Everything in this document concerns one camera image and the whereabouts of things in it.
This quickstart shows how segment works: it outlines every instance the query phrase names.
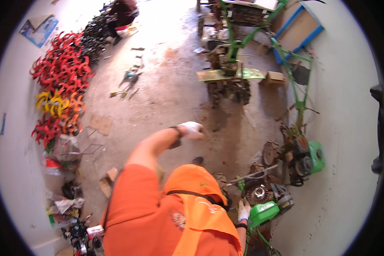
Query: wristwatch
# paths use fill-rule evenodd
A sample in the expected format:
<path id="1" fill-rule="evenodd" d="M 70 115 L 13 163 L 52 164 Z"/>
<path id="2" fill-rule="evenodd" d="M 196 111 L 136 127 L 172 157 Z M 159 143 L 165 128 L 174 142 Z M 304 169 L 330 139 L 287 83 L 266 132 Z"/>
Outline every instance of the wristwatch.
<path id="1" fill-rule="evenodd" d="M 168 148 L 169 150 L 171 150 L 171 149 L 173 149 L 173 148 L 175 148 L 175 147 L 179 147 L 179 146 L 180 146 L 180 138 L 183 137 L 182 132 L 179 130 L 179 128 L 178 128 L 177 126 L 171 126 L 171 127 L 169 127 L 169 129 L 170 129 L 170 128 L 174 128 L 175 130 L 178 131 L 178 139 L 174 142 L 174 144 L 172 144 L 172 145 Z"/>

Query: person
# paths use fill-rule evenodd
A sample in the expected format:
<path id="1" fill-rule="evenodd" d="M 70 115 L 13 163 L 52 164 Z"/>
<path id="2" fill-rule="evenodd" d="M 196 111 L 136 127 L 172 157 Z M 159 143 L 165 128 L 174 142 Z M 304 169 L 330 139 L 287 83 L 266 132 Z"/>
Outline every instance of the person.
<path id="1" fill-rule="evenodd" d="M 115 28 L 131 24 L 138 16 L 139 12 L 134 0 L 115 0 L 111 10 L 107 12 L 108 15 L 115 15 L 116 20 L 107 24 L 108 30 L 112 37 L 115 38 L 113 45 L 116 45 L 122 37 L 120 37 Z"/>
<path id="2" fill-rule="evenodd" d="M 140 142 L 118 174 L 101 220 L 106 256 L 239 255 L 246 246 L 251 207 L 240 201 L 238 223 L 202 157 L 173 171 L 160 191 L 157 158 L 180 138 L 203 138 L 203 126 L 185 122 Z"/>

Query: orange shirt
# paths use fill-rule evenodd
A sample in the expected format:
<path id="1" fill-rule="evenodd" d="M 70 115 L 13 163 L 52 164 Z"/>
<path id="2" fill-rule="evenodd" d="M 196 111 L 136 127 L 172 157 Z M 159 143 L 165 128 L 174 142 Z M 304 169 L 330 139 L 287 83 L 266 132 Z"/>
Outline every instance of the orange shirt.
<path id="1" fill-rule="evenodd" d="M 187 221 L 182 199 L 159 191 L 154 171 L 128 165 L 118 176 L 111 196 L 103 238 L 105 255 L 171 256 Z M 195 255 L 235 256 L 237 251 L 231 235 L 207 230 Z"/>

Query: logo on shirt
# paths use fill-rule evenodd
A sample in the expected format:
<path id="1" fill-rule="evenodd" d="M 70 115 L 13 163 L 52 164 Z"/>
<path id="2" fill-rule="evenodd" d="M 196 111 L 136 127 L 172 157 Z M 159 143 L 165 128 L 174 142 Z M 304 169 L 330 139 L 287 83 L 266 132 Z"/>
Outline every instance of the logo on shirt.
<path id="1" fill-rule="evenodd" d="M 180 213 L 173 213 L 171 216 L 171 221 L 175 223 L 175 226 L 177 226 L 180 231 L 183 231 L 183 229 L 186 227 L 186 219 Z"/>

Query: cardboard box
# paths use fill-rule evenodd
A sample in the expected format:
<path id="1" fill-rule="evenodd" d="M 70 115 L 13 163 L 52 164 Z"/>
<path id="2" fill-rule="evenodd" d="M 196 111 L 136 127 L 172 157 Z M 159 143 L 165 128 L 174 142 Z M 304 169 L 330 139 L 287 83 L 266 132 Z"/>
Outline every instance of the cardboard box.
<path id="1" fill-rule="evenodd" d="M 266 79 L 263 79 L 260 82 L 260 85 L 272 86 L 272 87 L 281 87 L 285 85 L 286 78 L 280 72 L 267 72 Z"/>
<path id="2" fill-rule="evenodd" d="M 118 170 L 114 167 L 111 170 L 107 171 L 107 173 L 98 182 L 102 192 L 104 192 L 107 198 L 110 198 L 111 196 L 112 184 L 117 178 L 117 175 Z"/>

